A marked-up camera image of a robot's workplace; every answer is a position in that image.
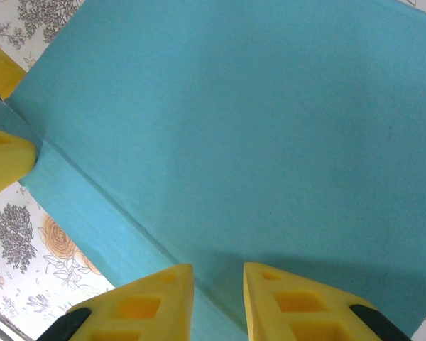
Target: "teal fabric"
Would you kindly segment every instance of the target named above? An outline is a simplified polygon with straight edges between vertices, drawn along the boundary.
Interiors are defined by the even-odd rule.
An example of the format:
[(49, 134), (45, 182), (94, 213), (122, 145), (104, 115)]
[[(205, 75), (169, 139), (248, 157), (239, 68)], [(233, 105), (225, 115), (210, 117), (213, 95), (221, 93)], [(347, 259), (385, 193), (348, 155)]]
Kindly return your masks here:
[(87, 0), (7, 103), (43, 141), (23, 183), (114, 285), (194, 264), (193, 340), (246, 339), (244, 261), (426, 316), (425, 14)]

